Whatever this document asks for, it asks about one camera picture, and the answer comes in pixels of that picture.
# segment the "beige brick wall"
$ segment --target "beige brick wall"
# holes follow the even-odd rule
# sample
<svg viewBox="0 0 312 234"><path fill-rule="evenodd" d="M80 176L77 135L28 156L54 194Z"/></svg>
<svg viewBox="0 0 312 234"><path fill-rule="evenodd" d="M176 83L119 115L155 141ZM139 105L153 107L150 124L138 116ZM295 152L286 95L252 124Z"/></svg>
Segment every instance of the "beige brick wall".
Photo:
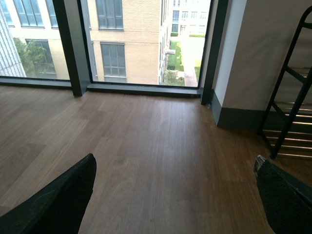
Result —
<svg viewBox="0 0 312 234"><path fill-rule="evenodd" d="M47 39L58 78L68 78L65 56L59 31L51 29L45 1L39 1L44 29L21 28L15 7L8 5L15 28L12 35L21 39ZM100 42L123 42L125 44L126 76L128 83L158 84L159 42L171 27L171 11L163 26L160 26L160 0L123 0L122 31L98 29L98 14L95 0L88 0L91 23L91 40L94 42L98 80L104 81L103 61Z"/></svg>
<svg viewBox="0 0 312 234"><path fill-rule="evenodd" d="M98 80L104 81L100 42L123 42L127 82L158 84L161 1L123 0L123 31L98 30L96 1L88 5Z"/></svg>

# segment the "shrub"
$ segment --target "shrub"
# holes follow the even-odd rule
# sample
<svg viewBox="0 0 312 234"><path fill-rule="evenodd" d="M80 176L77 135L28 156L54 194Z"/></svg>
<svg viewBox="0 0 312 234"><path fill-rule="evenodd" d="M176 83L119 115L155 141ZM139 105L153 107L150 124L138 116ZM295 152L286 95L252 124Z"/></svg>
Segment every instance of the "shrub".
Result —
<svg viewBox="0 0 312 234"><path fill-rule="evenodd" d="M191 38L204 38L205 34L190 34Z"/></svg>
<svg viewBox="0 0 312 234"><path fill-rule="evenodd" d="M172 66L172 65L168 65L167 69L168 70L174 70L176 68L176 66Z"/></svg>

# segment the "hedge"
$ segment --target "hedge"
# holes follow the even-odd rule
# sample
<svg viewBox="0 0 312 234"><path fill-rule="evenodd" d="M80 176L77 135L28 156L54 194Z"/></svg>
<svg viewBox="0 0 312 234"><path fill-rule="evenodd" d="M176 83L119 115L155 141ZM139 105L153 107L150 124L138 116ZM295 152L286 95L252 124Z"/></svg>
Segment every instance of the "hedge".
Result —
<svg viewBox="0 0 312 234"><path fill-rule="evenodd" d="M204 38L205 34L190 34L191 38Z"/></svg>

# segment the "brick building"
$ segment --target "brick building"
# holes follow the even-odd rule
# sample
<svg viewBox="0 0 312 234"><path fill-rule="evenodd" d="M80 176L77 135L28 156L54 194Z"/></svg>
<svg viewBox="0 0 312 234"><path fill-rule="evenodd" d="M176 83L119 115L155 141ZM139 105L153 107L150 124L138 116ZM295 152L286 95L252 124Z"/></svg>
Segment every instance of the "brick building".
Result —
<svg viewBox="0 0 312 234"><path fill-rule="evenodd" d="M11 34L45 48L46 78L69 79L52 0L1 0ZM169 0L88 0L96 81L161 84L169 47Z"/></svg>

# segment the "pathway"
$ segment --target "pathway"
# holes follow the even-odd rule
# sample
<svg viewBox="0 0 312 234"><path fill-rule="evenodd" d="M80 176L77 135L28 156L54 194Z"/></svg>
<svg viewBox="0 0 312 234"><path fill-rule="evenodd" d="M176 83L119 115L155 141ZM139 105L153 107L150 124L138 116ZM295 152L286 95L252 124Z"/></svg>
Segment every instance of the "pathway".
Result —
<svg viewBox="0 0 312 234"><path fill-rule="evenodd" d="M181 53L183 57L183 66L184 66L184 81L185 86L188 87L197 87L197 79L195 73L195 57L194 51L192 50L192 38L188 35L181 36Z"/></svg>

